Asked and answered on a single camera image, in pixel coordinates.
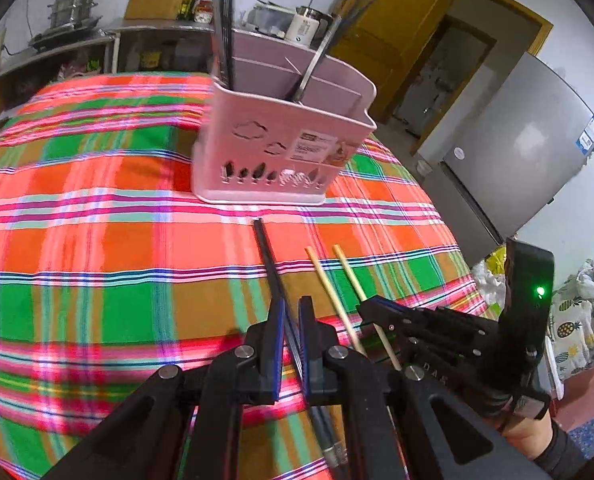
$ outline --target chopstick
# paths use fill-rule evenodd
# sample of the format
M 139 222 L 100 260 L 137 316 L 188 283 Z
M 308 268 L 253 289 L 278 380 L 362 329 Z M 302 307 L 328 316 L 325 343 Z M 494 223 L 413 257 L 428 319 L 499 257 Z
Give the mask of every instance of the chopstick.
M 352 288 L 357 293 L 359 300 L 367 300 L 368 297 L 366 296 L 366 293 L 363 291 L 362 285 L 361 283 L 359 283 L 357 276 L 354 274 L 354 271 L 352 270 L 350 263 L 348 263 L 348 259 L 346 258 L 346 255 L 344 254 L 342 248 L 339 245 L 333 245 L 333 251 L 334 254 L 336 254 L 336 257 L 339 258 L 339 261 L 341 261 L 341 265 L 344 268 L 344 272 L 346 273 L 348 280 L 350 280 Z M 401 370 L 401 364 L 399 364 L 399 360 L 395 355 L 395 351 L 392 349 L 392 346 L 390 345 L 390 342 L 388 341 L 388 338 L 386 337 L 386 334 L 384 333 L 383 329 L 379 325 L 374 325 L 374 327 L 377 334 L 379 335 L 379 339 L 381 339 L 381 342 L 383 343 L 383 346 L 386 349 L 388 357 L 390 357 L 392 365 L 395 367 L 395 370 Z
M 286 343 L 290 357 L 292 358 L 292 365 L 295 368 L 299 379 L 303 380 L 303 371 L 301 369 L 301 345 L 299 344 L 298 331 L 295 320 L 292 318 L 290 305 L 288 304 L 288 296 L 283 287 L 282 279 L 277 271 L 274 255 L 272 254 L 272 247 L 268 241 L 266 228 L 261 219 L 253 221 L 254 237 L 256 238 L 259 253 L 261 254 L 268 283 L 270 285 L 270 294 L 276 298 L 282 298 L 286 306 L 285 316 L 285 336 Z M 334 423 L 330 415 L 330 411 L 324 406 L 308 406 L 308 418 L 315 432 L 315 438 L 321 449 L 321 452 L 326 460 L 328 469 L 333 480 L 346 480 L 347 472 L 345 470 L 346 458 L 341 439 L 336 434 Z
M 317 258 L 317 255 L 315 254 L 314 249 L 312 247 L 308 246 L 308 247 L 306 247 L 306 252 L 308 253 L 310 261 L 315 266 L 315 271 L 317 272 L 317 276 L 319 276 L 319 279 L 321 280 L 321 284 L 324 286 L 324 289 L 328 293 L 328 298 L 330 298 L 330 301 L 332 302 L 332 304 L 334 306 L 334 310 L 337 312 L 337 315 L 341 318 L 341 322 L 344 324 L 344 328 L 346 329 L 346 332 L 348 333 L 348 337 L 350 337 L 352 346 L 354 347 L 354 349 L 357 352 L 360 352 L 363 355 L 366 355 L 366 349 L 363 347 L 362 342 L 359 340 L 359 337 L 357 336 L 357 333 L 352 328 L 352 323 L 350 322 L 350 318 L 348 317 L 348 314 L 346 314 L 346 310 L 344 309 L 344 306 L 342 305 L 341 300 L 339 299 L 339 296 L 337 296 L 337 293 L 334 290 L 333 284 L 330 283 L 330 280 L 328 279 L 328 276 L 326 275 L 326 272 L 324 271 L 324 267 L 321 266 L 321 262 L 319 261 L 319 258 Z

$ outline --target plaid tablecloth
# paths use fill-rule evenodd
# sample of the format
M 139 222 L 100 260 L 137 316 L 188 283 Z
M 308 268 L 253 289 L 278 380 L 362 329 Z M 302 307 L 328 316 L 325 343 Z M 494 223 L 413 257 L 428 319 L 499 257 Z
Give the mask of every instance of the plaid tablecloth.
M 485 309 L 430 199 L 373 137 L 324 205 L 200 202 L 190 149 L 208 90 L 199 75 L 82 78 L 43 89 L 0 135 L 0 463 L 18 478 L 44 474 L 161 365 L 206 364 L 266 318 L 254 218 L 292 303 L 313 296 L 344 341 L 308 245 L 350 313 L 336 243 L 368 295 Z M 329 477 L 287 361 L 280 402 L 246 410 L 240 452 L 241 479 Z

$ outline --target pineapple print fabric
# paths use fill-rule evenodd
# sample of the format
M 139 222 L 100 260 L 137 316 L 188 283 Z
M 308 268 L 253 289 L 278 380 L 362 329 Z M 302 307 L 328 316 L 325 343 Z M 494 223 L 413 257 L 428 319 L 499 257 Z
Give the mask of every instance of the pineapple print fabric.
M 563 381 L 594 367 L 594 267 L 587 260 L 553 295 L 548 337 Z

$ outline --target blue and white sticker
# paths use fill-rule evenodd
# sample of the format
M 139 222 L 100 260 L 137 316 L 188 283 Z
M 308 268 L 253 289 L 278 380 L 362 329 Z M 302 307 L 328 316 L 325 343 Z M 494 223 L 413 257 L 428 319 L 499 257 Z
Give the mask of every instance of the blue and white sticker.
M 576 145 L 579 147 L 584 155 L 588 155 L 590 148 L 594 144 L 594 115 L 590 119 L 588 125 L 584 128 L 584 132 L 577 139 Z

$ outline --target wooden chopstick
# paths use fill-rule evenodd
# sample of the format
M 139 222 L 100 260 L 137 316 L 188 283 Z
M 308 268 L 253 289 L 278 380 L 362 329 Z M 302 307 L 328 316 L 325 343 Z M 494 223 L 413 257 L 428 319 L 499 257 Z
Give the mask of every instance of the wooden chopstick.
M 328 279 L 328 276 L 326 275 L 326 272 L 324 271 L 324 267 L 321 266 L 321 262 L 319 261 L 319 258 L 317 258 L 317 255 L 315 254 L 315 250 L 312 247 L 308 246 L 308 247 L 306 247 L 306 252 L 308 253 L 310 261 L 315 266 L 315 271 L 317 272 L 317 276 L 319 276 L 319 279 L 321 280 L 321 284 L 324 286 L 324 289 L 326 290 L 326 292 L 328 294 L 328 298 L 330 298 L 330 301 L 334 306 L 334 310 L 337 312 L 337 315 L 341 318 L 341 322 L 344 324 L 344 328 L 346 329 L 346 332 L 348 333 L 348 337 L 350 338 L 350 341 L 352 342 L 352 346 L 354 347 L 354 349 L 357 352 L 360 352 L 363 355 L 366 355 L 366 349 L 363 347 L 362 342 L 359 341 L 359 337 L 357 336 L 357 333 L 352 328 L 352 323 L 350 322 L 350 318 L 348 317 L 348 314 L 346 314 L 346 310 L 344 309 L 344 306 L 342 305 L 341 300 L 339 299 L 339 296 L 336 293 L 336 290 L 334 290 L 333 284 L 330 283 L 330 280 Z
M 357 276 L 354 274 L 352 267 L 348 263 L 348 259 L 346 258 L 346 255 L 344 254 L 342 248 L 339 245 L 334 245 L 333 251 L 334 254 L 336 254 L 336 257 L 339 258 L 339 261 L 341 261 L 341 265 L 344 268 L 344 271 L 346 272 L 346 276 L 348 277 L 348 280 L 350 280 L 352 288 L 357 293 L 359 300 L 367 300 L 368 297 L 366 297 L 366 293 L 362 289 L 362 284 L 359 283 L 359 280 L 357 279 Z M 388 341 L 388 338 L 386 337 L 386 334 L 384 333 L 383 329 L 379 325 L 373 326 L 375 327 L 375 330 L 379 335 L 379 339 L 381 339 L 381 342 L 383 343 L 383 346 L 386 349 L 386 353 L 388 354 L 388 357 L 390 357 L 390 361 L 392 362 L 392 365 L 395 367 L 395 370 L 401 370 L 401 364 L 399 364 L 399 360 L 395 355 L 395 351 L 392 349 L 392 346 L 390 345 L 390 342 Z

